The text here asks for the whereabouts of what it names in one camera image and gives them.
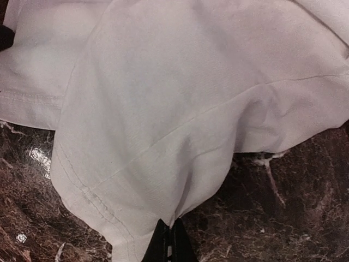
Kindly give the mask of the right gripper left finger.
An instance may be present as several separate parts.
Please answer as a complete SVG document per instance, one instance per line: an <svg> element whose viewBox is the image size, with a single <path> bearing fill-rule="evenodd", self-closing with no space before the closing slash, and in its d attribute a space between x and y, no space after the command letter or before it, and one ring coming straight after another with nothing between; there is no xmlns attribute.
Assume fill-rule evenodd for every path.
<svg viewBox="0 0 349 262"><path fill-rule="evenodd" d="M162 219L158 220L142 262L168 262L170 228Z"/></svg>

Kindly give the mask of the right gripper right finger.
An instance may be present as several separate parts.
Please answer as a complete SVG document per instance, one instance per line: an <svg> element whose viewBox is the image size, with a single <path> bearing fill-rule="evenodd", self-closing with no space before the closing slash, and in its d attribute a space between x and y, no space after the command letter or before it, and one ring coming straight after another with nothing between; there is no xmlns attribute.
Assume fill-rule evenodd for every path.
<svg viewBox="0 0 349 262"><path fill-rule="evenodd" d="M171 229L171 261L198 262L183 221L176 219Z"/></svg>

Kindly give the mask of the white green Charlie Brown shirt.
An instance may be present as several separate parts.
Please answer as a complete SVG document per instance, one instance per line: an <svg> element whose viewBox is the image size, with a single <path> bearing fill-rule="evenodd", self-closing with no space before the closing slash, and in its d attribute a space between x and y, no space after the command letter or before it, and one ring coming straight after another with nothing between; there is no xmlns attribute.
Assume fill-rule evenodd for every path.
<svg viewBox="0 0 349 262"><path fill-rule="evenodd" d="M348 120L348 1L9 1L1 119L55 131L50 178L113 261L167 250L235 153Z"/></svg>

